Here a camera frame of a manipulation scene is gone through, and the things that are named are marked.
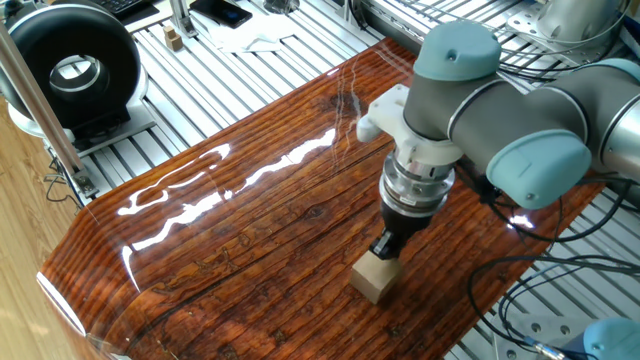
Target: black cable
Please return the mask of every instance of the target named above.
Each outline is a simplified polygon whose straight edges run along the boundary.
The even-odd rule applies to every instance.
[[[609,220],[611,220],[611,218],[613,217],[613,215],[616,213],[616,211],[618,211],[618,209],[620,208],[620,205],[622,204],[622,202],[624,201],[624,198],[627,196],[627,194],[629,193],[629,190],[631,189],[631,182],[626,182],[625,183],[625,187],[622,190],[622,193],[620,193],[618,195],[618,198],[616,199],[616,201],[613,203],[613,205],[611,206],[611,209],[609,210],[609,212],[607,212],[607,214],[600,219],[600,221],[598,221],[595,225],[593,225],[591,228],[579,233],[579,234],[574,234],[574,235],[570,235],[570,236],[566,236],[563,238],[548,238],[542,235],[538,235],[536,233],[530,232],[522,227],[520,227],[519,225],[516,225],[514,223],[512,223],[502,212],[500,212],[500,210],[498,210],[498,208],[493,204],[493,203],[489,203],[489,207],[491,208],[491,210],[493,211],[494,214],[496,214],[496,216],[498,216],[502,221],[504,221],[505,223],[507,223],[508,225],[511,225],[514,229],[516,229],[517,231],[531,237],[534,238],[536,240],[540,240],[540,241],[545,241],[545,242],[550,242],[550,243],[566,243],[569,241],[574,241],[574,240],[579,240],[582,239],[584,237],[587,237],[591,234],[593,234],[594,232],[600,230]]]
[[[631,211],[631,212],[635,212],[635,213],[640,213],[640,209],[638,209],[635,206],[629,206],[629,205],[625,205],[625,204],[620,204],[620,207],[627,210],[627,211]]]
[[[618,266],[610,266],[610,265],[604,265],[600,263],[591,263],[591,262],[581,261],[581,260],[603,260],[603,261],[612,262],[614,264],[617,264]],[[483,271],[487,268],[491,268],[500,263],[517,262],[517,261],[549,262],[554,264],[563,264],[563,265],[572,265],[572,266],[591,268],[594,270],[611,271],[611,272],[616,272],[616,273],[621,273],[626,275],[640,274],[640,267],[635,264],[629,263],[624,260],[614,259],[608,256],[601,256],[601,255],[582,255],[582,256],[575,256],[569,259],[561,259],[561,258],[546,257],[546,256],[513,256],[513,257],[495,259],[476,268],[469,276],[469,279],[467,282],[467,296],[469,297],[469,302],[471,303],[471,307],[474,309],[474,311],[476,312],[476,315],[478,315],[480,320],[489,329],[491,329],[496,335],[508,341],[511,341],[514,344],[519,344],[522,346],[529,346],[529,344],[524,340],[517,339],[517,338],[514,338],[513,336],[505,334],[502,330],[498,329],[489,320],[487,320],[487,318],[484,316],[482,311],[480,311],[480,308],[478,307],[475,301],[475,298],[473,296],[473,280],[480,271]]]
[[[509,74],[509,75],[513,75],[513,76],[517,76],[519,78],[526,79],[526,80],[539,81],[539,82],[543,82],[543,83],[556,81],[555,78],[535,76],[535,75],[527,75],[527,74],[523,74],[523,73],[520,73],[520,72],[517,72],[517,71],[509,70],[509,69],[500,68],[500,71],[502,71],[503,73]]]
[[[353,10],[352,0],[346,0],[346,1],[347,1],[347,6],[349,7],[349,11],[351,12],[351,16],[353,16],[354,20],[358,24],[358,27],[360,27],[360,30],[366,29],[367,25],[363,25],[362,22],[360,22],[360,19],[358,19],[358,16],[356,15],[355,10]]]
[[[507,315],[508,315],[508,313],[509,313],[509,307],[510,307],[510,306],[511,306],[511,304],[516,300],[516,298],[518,298],[520,295],[524,294],[525,292],[527,292],[527,291],[531,291],[532,289],[534,289],[534,288],[536,288],[536,287],[538,287],[538,286],[540,286],[540,285],[544,285],[544,284],[551,283],[552,281],[555,281],[555,280],[557,280],[557,279],[559,279],[559,278],[561,278],[561,277],[564,277],[564,276],[567,276],[567,275],[573,274],[573,273],[575,273],[576,271],[579,271],[579,270],[581,270],[581,269],[583,269],[583,268],[584,268],[584,267],[578,267],[578,268],[575,268],[575,269],[573,269],[573,270],[569,270],[569,271],[566,271],[566,272],[564,272],[564,273],[562,273],[562,274],[556,275],[556,276],[554,276],[554,277],[552,277],[552,278],[549,278],[549,279],[546,279],[546,280],[544,280],[544,281],[541,281],[541,282],[539,282],[539,283],[537,283],[537,284],[535,284],[535,285],[532,285],[532,286],[528,286],[528,285],[527,285],[527,282],[528,282],[528,281],[531,281],[531,280],[533,280],[534,278],[536,278],[536,277],[538,277],[538,276],[543,276],[543,275],[545,274],[545,272],[546,272],[546,271],[551,270],[551,268],[549,268],[549,269],[545,269],[544,271],[539,271],[537,274],[534,274],[534,275],[532,275],[531,277],[529,277],[528,279],[525,279],[522,283],[520,283],[520,284],[516,285],[513,289],[511,289],[509,292],[507,292],[507,295],[505,295],[505,296],[502,298],[502,300],[500,301],[499,310],[498,310],[498,316],[499,316],[500,320],[502,321],[502,324],[503,324],[503,326],[505,327],[505,329],[507,330],[507,332],[508,332],[509,334],[510,334],[510,332],[511,332],[511,331],[513,331],[514,333],[520,333],[519,331],[517,331],[516,329],[514,329],[514,328],[511,326],[511,323],[510,323],[510,322],[508,321],[508,319],[507,319]],[[525,287],[525,289],[524,289],[524,290],[521,290],[518,294],[513,295],[513,297],[511,297],[511,295],[510,295],[510,294],[512,294],[513,292],[515,292],[515,290],[517,290],[517,289],[518,289],[519,287],[521,287],[521,286],[524,286],[524,287]],[[506,304],[507,304],[507,305],[506,305],[506,307],[504,307],[504,311],[502,311],[502,308],[503,308],[503,305],[504,305],[504,303],[505,303],[505,302],[506,302]],[[526,350],[526,351],[530,351],[530,352],[531,352],[531,350],[525,349],[525,348],[524,348],[524,347],[522,347],[522,346],[521,346],[521,348],[522,348],[523,350]],[[567,349],[564,349],[564,348],[557,348],[557,350],[559,350],[559,351],[563,352],[565,355],[571,355],[572,357],[573,357],[573,356],[576,356],[576,355],[581,355],[581,356],[584,356],[584,357],[586,357],[586,358],[593,357],[594,359],[599,360],[597,356],[595,356],[595,355],[593,355],[593,354],[585,353],[585,352],[571,351],[571,350],[567,350]]]
[[[56,178],[56,180],[52,181],[51,184],[49,185],[49,188],[47,189],[47,194],[46,194],[46,198],[48,201],[52,201],[52,202],[62,202],[65,201],[67,199],[71,199],[71,201],[73,201],[73,203],[76,205],[76,210],[80,210],[82,209],[82,206],[80,204],[82,204],[82,201],[80,200],[80,196],[78,195],[78,192],[76,191],[76,189],[73,187],[73,183],[71,182],[71,179],[69,178],[69,175],[67,174],[67,172],[65,171],[64,167],[62,166],[62,164],[60,164],[60,160],[58,160],[57,156],[53,156],[51,163],[49,163],[49,168],[53,171],[55,171],[58,176],[58,178]],[[52,199],[49,194],[51,192],[51,189],[53,187],[54,183],[58,183],[61,184],[61,182],[57,182],[58,179],[63,179],[64,180],[64,184],[67,185],[69,188],[71,188],[71,191],[73,192],[74,197],[72,197],[71,195],[67,195],[65,196],[63,199]]]
[[[625,6],[625,8],[628,7],[630,1],[631,0],[627,0],[627,5]],[[617,43],[617,40],[618,40],[618,37],[620,36],[620,31],[621,30],[622,30],[622,27],[620,27],[620,30],[618,31],[618,33],[615,36],[613,36],[613,38],[611,39],[609,44],[607,44],[607,48],[600,55],[598,55],[594,59],[591,59],[589,61],[589,63],[598,62],[598,61],[604,59],[605,57],[609,56],[609,54],[611,53],[611,51],[613,51],[613,48],[615,47],[615,45]],[[528,74],[521,74],[521,73],[516,72],[516,71],[507,71],[508,69],[504,69],[502,66],[507,66],[507,67],[510,67],[512,69],[535,71],[535,72],[574,71],[574,70],[580,69],[582,67],[582,65],[578,65],[578,66],[570,66],[570,67],[566,67],[566,68],[562,68],[562,69],[540,69],[540,68],[532,68],[532,67],[529,67],[527,65],[521,66],[521,65],[509,64],[509,63],[506,63],[504,61],[500,61],[500,65],[501,65],[500,70],[502,70],[503,72],[506,72],[506,73],[514,75],[514,76],[523,77],[523,78],[528,79],[528,80],[536,80],[536,76],[535,75],[528,75]],[[537,78],[538,78],[537,81],[542,81],[542,82],[546,82],[547,80],[550,79],[550,78],[542,78],[542,77],[537,77]]]

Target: cable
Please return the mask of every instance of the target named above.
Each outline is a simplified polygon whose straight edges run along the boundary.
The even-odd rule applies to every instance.
[[[412,1],[412,2],[407,2],[407,1],[404,1],[404,0],[399,0],[399,1],[400,1],[401,3],[403,3],[404,5],[413,5],[414,3],[416,3],[416,1]],[[534,39],[538,39],[538,40],[540,40],[540,41],[549,42],[549,43],[558,43],[558,44],[566,44],[566,45],[584,45],[584,44],[586,44],[586,43],[588,43],[588,42],[591,42],[591,41],[593,41],[593,40],[595,40],[595,39],[597,39],[597,38],[599,38],[599,37],[601,37],[601,36],[604,36],[604,35],[608,34],[608,33],[609,33],[609,32],[611,32],[613,29],[615,29],[618,25],[620,25],[620,23],[621,23],[621,22],[624,20],[624,18],[626,17],[627,11],[629,11],[629,8],[631,8],[631,0],[627,0],[627,4],[626,4],[626,6],[625,6],[624,10],[623,10],[623,11],[621,11],[620,17],[618,18],[618,20],[616,20],[616,21],[613,23],[613,25],[611,25],[609,28],[607,28],[606,30],[602,31],[602,32],[601,32],[601,33],[599,33],[598,35],[594,35],[594,36],[590,37],[589,39],[580,40],[580,41],[549,40],[549,39],[544,38],[544,37],[542,37],[542,36],[533,35],[533,34],[530,34],[530,33],[523,32],[523,31],[517,31],[517,30],[516,30],[516,31],[514,31],[514,30],[508,30],[508,29],[505,29],[505,28],[497,28],[497,27],[494,27],[494,26],[491,26],[491,25],[485,24],[485,23],[483,23],[483,22],[481,22],[481,21],[472,20],[472,19],[469,19],[469,18],[465,18],[465,17],[463,17],[463,16],[455,15],[455,14],[453,14],[453,13],[449,12],[449,11],[446,11],[446,10],[441,10],[441,9],[439,9],[439,8],[437,8],[437,7],[433,6],[433,5],[428,5],[428,4],[420,4],[420,5],[423,5],[423,6],[425,6],[426,8],[429,8],[429,9],[431,9],[431,10],[438,11],[438,12],[440,12],[440,13],[442,13],[442,14],[449,15],[449,16],[451,16],[451,17],[455,18],[455,19],[458,19],[458,20],[471,21],[471,22],[474,22],[474,23],[476,23],[476,24],[480,24],[480,25],[482,25],[482,26],[484,26],[484,27],[486,27],[486,28],[488,28],[488,29],[490,29],[490,30],[493,30],[493,31],[504,31],[504,32],[509,32],[509,33],[515,34],[515,35],[526,35],[526,36],[528,36],[528,37],[531,37],[531,38],[534,38]],[[423,10],[418,11],[418,12],[419,12],[419,13],[421,13],[421,14],[423,14],[423,15],[425,15],[425,16],[427,16],[427,17],[429,17],[430,19],[432,19],[432,20],[433,20],[433,21],[435,21],[435,22],[438,22],[438,23],[440,23],[440,24],[442,23],[442,21],[440,21],[440,20],[438,20],[438,19],[436,19],[436,18],[434,18],[434,17],[430,16],[429,14],[426,14]]]
[[[617,266],[611,266],[611,265],[605,265],[605,264],[600,264],[600,263],[592,263],[592,262],[588,262],[585,260],[603,260],[603,261],[608,261],[611,263],[616,264]],[[616,273],[621,273],[621,274],[625,274],[625,275],[638,275],[640,274],[640,266],[637,266],[635,264],[629,263],[627,261],[624,260],[619,260],[619,259],[614,259],[608,256],[602,256],[602,255],[582,255],[582,256],[575,256],[569,259],[561,259],[561,258],[555,258],[555,257],[547,257],[547,256],[513,256],[513,257],[504,257],[504,258],[499,258],[499,259],[495,259],[492,261],[489,261],[483,265],[481,265],[480,267],[476,268],[475,270],[473,270],[471,272],[471,275],[469,275],[469,279],[467,281],[467,296],[469,297],[469,302],[471,303],[471,307],[474,309],[474,311],[476,312],[476,315],[478,315],[478,317],[480,318],[480,320],[489,328],[491,329],[496,335],[513,342],[514,344],[518,344],[518,345],[522,345],[522,346],[529,346],[529,344],[524,341],[524,337],[522,337],[523,339],[517,339],[509,334],[505,334],[502,330],[498,329],[494,324],[492,324],[482,313],[482,311],[480,310],[480,308],[478,307],[478,304],[475,301],[475,297],[473,295],[473,280],[474,278],[478,275],[478,273],[480,273],[481,271],[488,269],[488,268],[492,268],[495,265],[501,264],[501,263],[510,263],[510,262],[519,262],[519,261],[538,261],[538,262],[548,262],[548,263],[553,263],[553,264],[562,264],[562,265],[571,265],[571,266],[578,266],[578,267],[584,267],[584,268],[590,268],[590,269],[594,269],[594,270],[600,270],[600,271],[610,271],[610,272],[616,272]],[[537,276],[540,276],[544,273],[546,273],[547,271],[551,270],[554,267],[550,267],[548,269],[542,270],[540,272],[538,272],[538,274],[534,274],[531,277],[529,277],[526,281],[530,281],[532,278],[535,278]],[[516,285],[516,288],[511,289],[507,294],[509,293],[513,293],[513,291],[519,287],[521,287],[521,284]],[[522,333],[519,333],[519,331],[515,330],[514,333],[516,333],[516,335],[520,336],[523,335]]]
[[[349,11],[351,12],[351,16],[353,16],[353,19],[358,24],[358,27],[360,28],[360,30],[366,29],[367,25],[363,25],[360,22],[360,19],[358,19],[358,16],[356,15],[356,12],[353,10],[353,2],[352,2],[352,0],[347,0],[347,6],[349,7]]]
[[[593,225],[591,228],[579,233],[579,234],[575,234],[575,235],[571,235],[571,236],[566,236],[563,238],[557,238],[557,239],[550,239],[548,237],[545,236],[541,236],[538,235],[536,233],[530,232],[514,223],[512,223],[509,219],[507,219],[507,217],[500,212],[500,210],[498,210],[498,208],[496,208],[496,206],[493,203],[489,203],[489,207],[491,208],[491,210],[493,211],[494,214],[496,214],[496,216],[498,216],[502,221],[504,221],[505,223],[507,223],[508,225],[511,225],[514,229],[517,229],[517,231],[531,237],[534,238],[536,240],[540,240],[540,241],[545,241],[545,242],[557,242],[557,243],[566,243],[569,241],[574,241],[574,240],[578,240],[578,239],[582,239],[586,236],[589,236],[591,234],[593,234],[594,232],[600,230],[609,220],[611,220],[611,218],[613,217],[613,215],[616,213],[616,211],[618,211],[618,209],[620,208],[620,205],[622,204],[622,202],[624,201],[624,198],[627,196],[627,194],[629,193],[629,190],[631,189],[631,184],[632,182],[626,182],[626,185],[624,187],[624,189],[622,190],[622,193],[620,193],[618,195],[618,198],[616,199],[616,201],[613,203],[613,205],[611,206],[611,209],[609,210],[609,212],[607,212],[607,214],[600,219],[600,221],[598,221],[595,225]]]
[[[64,168],[62,167],[62,164],[60,164],[60,160],[58,160],[57,156],[53,156],[51,162],[49,163],[49,169],[55,171],[55,174],[47,174],[44,176],[43,181],[44,182],[51,182],[49,184],[49,187],[47,189],[47,193],[46,193],[46,199],[48,201],[51,202],[63,202],[67,199],[71,199],[71,201],[74,203],[74,205],[76,206],[76,213],[82,209],[81,201],[80,201],[80,197],[78,196],[78,192],[76,191],[76,189],[73,187],[73,184],[71,183],[71,179],[69,179],[69,176],[67,174],[67,172],[64,170]],[[54,184],[64,184],[67,185],[67,187],[71,188],[71,191],[73,192],[73,195],[75,196],[75,198],[71,195],[66,195],[64,198],[62,199],[53,199],[50,196],[51,193],[51,189],[53,188]]]
[[[533,81],[539,81],[539,82],[543,82],[543,83],[549,83],[552,81],[556,81],[555,78],[549,78],[549,77],[542,77],[542,76],[536,76],[536,75],[528,75],[528,74],[523,74],[517,71],[512,71],[509,69],[504,69],[504,68],[500,68],[500,71],[502,71],[503,73],[509,74],[509,75],[513,75],[513,76],[517,76],[519,78],[523,78],[526,80],[533,80]]]
[[[629,205],[625,205],[625,204],[621,204],[620,205],[621,208],[627,210],[627,211],[631,211],[631,212],[635,212],[635,213],[640,213],[640,209],[634,207],[634,206],[629,206]]]

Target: white cloth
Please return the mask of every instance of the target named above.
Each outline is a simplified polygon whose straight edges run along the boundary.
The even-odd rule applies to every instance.
[[[208,26],[213,44],[223,52],[278,51],[280,39],[294,34],[295,24],[284,15],[258,15],[237,29]]]

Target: wooden block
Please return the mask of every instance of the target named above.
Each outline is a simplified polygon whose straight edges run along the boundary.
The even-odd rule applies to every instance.
[[[182,37],[176,33],[173,26],[165,26],[162,30],[164,30],[164,42],[167,44],[169,49],[173,51],[182,49]]]
[[[380,260],[367,251],[353,265],[350,283],[369,301],[377,304],[401,275],[402,265],[398,259]]]
[[[176,34],[176,37],[164,39],[167,43],[167,47],[173,51],[178,51],[182,49],[182,37]]]
[[[164,28],[162,28],[162,30],[164,30],[164,38],[165,40],[167,39],[171,39],[176,37],[176,30],[173,28],[173,26],[165,26]]]

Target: glossy wood surface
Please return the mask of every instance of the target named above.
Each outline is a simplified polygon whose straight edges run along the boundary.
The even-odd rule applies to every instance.
[[[356,120],[414,56],[385,40],[164,165],[92,202],[42,273],[79,331],[132,359],[435,359],[477,321],[478,265],[527,249],[458,183],[373,306],[348,285],[382,231],[378,181],[390,138]],[[565,196],[568,222],[597,193]],[[554,207],[528,214],[551,235]],[[542,244],[530,244],[536,252]],[[488,272],[487,309],[528,264]]]

